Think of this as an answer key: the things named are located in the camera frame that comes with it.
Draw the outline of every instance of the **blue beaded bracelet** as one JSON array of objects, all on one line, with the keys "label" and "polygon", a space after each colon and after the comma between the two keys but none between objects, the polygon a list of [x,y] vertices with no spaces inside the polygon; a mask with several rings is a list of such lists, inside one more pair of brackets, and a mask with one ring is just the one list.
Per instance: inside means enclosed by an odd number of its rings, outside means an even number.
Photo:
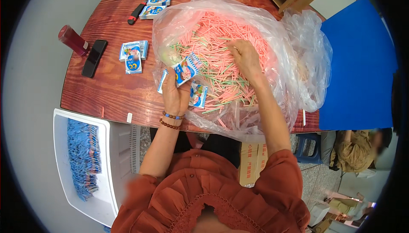
[{"label": "blue beaded bracelet", "polygon": [[171,114],[169,114],[169,113],[166,113],[165,111],[162,111],[162,114],[163,114],[165,117],[168,117],[168,118],[184,119],[183,116],[173,116],[173,115],[171,115]]}]

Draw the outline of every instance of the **blue board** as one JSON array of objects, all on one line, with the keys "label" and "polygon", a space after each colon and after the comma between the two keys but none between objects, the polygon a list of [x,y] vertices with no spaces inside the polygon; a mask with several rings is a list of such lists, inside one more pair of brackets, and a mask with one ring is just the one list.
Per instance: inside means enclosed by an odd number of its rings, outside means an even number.
[{"label": "blue board", "polygon": [[369,0],[358,0],[322,23],[334,51],[320,129],[392,127],[395,48]]}]

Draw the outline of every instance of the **black phone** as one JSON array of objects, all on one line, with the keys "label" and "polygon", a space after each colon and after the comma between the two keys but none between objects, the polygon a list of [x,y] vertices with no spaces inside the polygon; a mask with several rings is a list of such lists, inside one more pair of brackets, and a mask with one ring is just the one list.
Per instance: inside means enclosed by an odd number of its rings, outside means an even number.
[{"label": "black phone", "polygon": [[104,53],[108,41],[96,40],[89,52],[87,60],[85,61],[84,68],[82,68],[82,76],[92,78],[94,77],[96,67],[99,60]]}]

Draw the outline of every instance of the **orange blouse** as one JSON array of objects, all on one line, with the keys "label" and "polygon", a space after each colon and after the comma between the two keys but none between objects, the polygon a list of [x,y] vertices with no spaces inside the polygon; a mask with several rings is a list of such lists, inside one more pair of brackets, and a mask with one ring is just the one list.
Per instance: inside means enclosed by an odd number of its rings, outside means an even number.
[{"label": "orange blouse", "polygon": [[227,159],[206,150],[174,154],[167,175],[159,184],[148,175],[129,183],[112,233],[190,232],[204,204],[229,228],[249,232],[304,232],[310,220],[301,171],[289,150],[269,157],[253,188],[239,184]]}]

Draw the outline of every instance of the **plastic wrap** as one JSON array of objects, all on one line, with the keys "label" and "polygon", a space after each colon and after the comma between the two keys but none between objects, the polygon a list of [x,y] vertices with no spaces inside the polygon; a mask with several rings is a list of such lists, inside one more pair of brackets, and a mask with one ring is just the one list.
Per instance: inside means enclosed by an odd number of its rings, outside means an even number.
[{"label": "plastic wrap", "polygon": [[284,11],[281,20],[297,54],[300,109],[315,112],[325,101],[331,79],[333,50],[321,31],[322,21],[314,11]]},{"label": "plastic wrap", "polygon": [[[235,0],[192,0],[164,9],[153,21],[152,45],[157,62],[153,75],[156,85],[165,65],[171,66],[182,59],[169,46],[179,42],[207,11],[252,26],[267,41],[270,49],[265,62],[265,76],[291,130],[299,109],[297,56],[283,24],[264,9],[246,6]],[[198,84],[210,86],[203,77],[195,79]],[[188,111],[186,118],[197,127],[239,141],[264,141],[258,107],[243,107],[238,100],[225,106],[221,113]]]}]

